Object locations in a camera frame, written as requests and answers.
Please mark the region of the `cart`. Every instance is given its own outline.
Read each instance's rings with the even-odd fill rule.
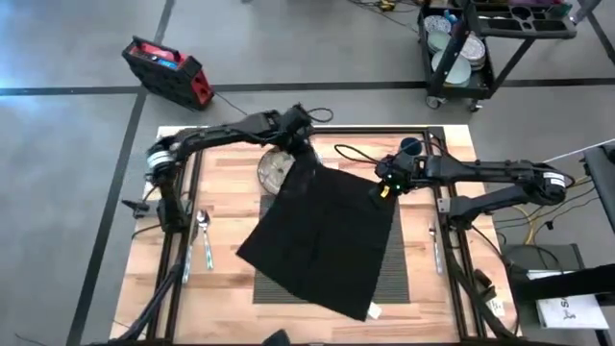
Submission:
[[[512,6],[476,0],[458,0],[457,4],[460,6],[438,8],[431,6],[431,0],[425,0],[418,15],[419,40],[427,80],[426,104],[432,109],[438,109],[443,103],[453,98],[466,98],[471,100],[469,111],[480,110],[482,108],[480,101],[488,100],[493,96],[510,71],[537,39],[573,38],[577,35],[574,23],[567,15],[558,14],[557,5]],[[425,18],[430,15],[444,16],[446,10],[454,14],[458,21],[453,25],[451,39],[439,65],[435,71],[432,71],[432,53],[428,46]],[[474,34],[484,44],[484,66],[472,72],[466,86],[446,84],[446,77],[470,34]],[[493,71],[486,37],[524,40],[498,76],[495,76]]]

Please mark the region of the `red case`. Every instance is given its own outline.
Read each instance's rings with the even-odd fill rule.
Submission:
[[[122,57],[144,87],[180,106],[201,111],[213,97],[202,65],[176,49],[133,37]]]

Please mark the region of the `black cloth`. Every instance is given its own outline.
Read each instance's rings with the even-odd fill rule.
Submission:
[[[374,182],[296,161],[237,255],[298,298],[364,321],[376,289],[395,199]]]

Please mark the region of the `wooden table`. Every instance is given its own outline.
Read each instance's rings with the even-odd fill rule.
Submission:
[[[172,135],[180,129],[161,127],[159,135]],[[444,130],[452,155],[463,161],[476,158],[467,126],[445,126]],[[376,180],[373,166],[344,160],[334,152],[333,145],[353,145],[372,157],[381,158],[397,152],[404,137],[406,135],[316,135],[312,143],[326,166]],[[234,253],[258,223],[259,197],[264,192],[258,183],[256,169],[267,149],[237,143],[211,148],[204,153],[196,207],[207,209],[212,219],[209,237],[215,268],[213,271],[206,269],[203,247],[197,241],[189,283],[182,292],[175,342],[261,343],[278,329],[286,329],[293,343],[458,341],[447,275],[438,275],[435,271],[433,243],[428,232],[435,208],[433,195],[427,188],[399,199],[410,304],[381,305],[381,317],[367,322],[358,322],[316,305],[252,304],[255,269]],[[484,193],[482,184],[457,184],[456,187],[459,195]],[[150,198],[158,199],[158,196],[154,193]],[[154,218],[141,219],[136,228],[156,223],[158,220]],[[475,225],[498,244],[490,217],[479,217]],[[467,235],[473,264],[493,281],[498,298],[504,302],[504,324],[512,328],[516,312],[504,268],[479,235],[475,232]],[[130,325],[152,296],[162,239],[162,232],[154,230],[134,240],[111,337],[122,334],[126,330],[122,325]],[[462,296],[466,320],[471,321],[467,297],[465,293]]]

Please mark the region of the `spoon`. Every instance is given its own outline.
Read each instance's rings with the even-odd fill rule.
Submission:
[[[206,210],[199,210],[196,214],[196,222],[199,228],[203,230],[203,245],[205,245],[205,256],[207,260],[208,270],[213,270],[213,256],[211,255],[211,246],[209,245],[208,227],[210,222],[209,214]]]

